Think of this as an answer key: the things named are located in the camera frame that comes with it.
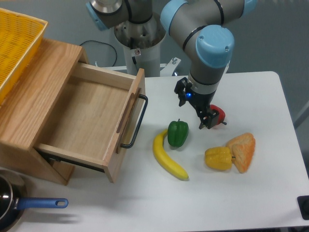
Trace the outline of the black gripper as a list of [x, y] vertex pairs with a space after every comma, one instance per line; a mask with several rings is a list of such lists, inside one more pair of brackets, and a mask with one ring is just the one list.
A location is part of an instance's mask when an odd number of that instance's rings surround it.
[[211, 100], [214, 96], [212, 86], [203, 85], [197, 82], [193, 77], [184, 77], [180, 79], [174, 89], [178, 95], [179, 106], [183, 106], [187, 101], [196, 110], [200, 116], [199, 129], [211, 129], [217, 125], [219, 112], [210, 108]]

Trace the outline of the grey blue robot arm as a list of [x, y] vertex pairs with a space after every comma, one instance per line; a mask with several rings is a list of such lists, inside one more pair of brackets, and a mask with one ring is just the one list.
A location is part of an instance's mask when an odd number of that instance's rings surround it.
[[171, 0], [156, 14], [150, 0], [91, 0], [86, 8], [99, 30], [114, 30], [129, 74], [144, 69], [146, 76], [158, 76], [160, 45], [170, 36], [191, 60], [188, 77], [174, 89], [179, 104], [190, 103], [200, 128], [210, 129], [219, 122], [211, 100], [235, 46], [233, 34], [224, 25], [244, 17], [256, 5], [254, 0]]

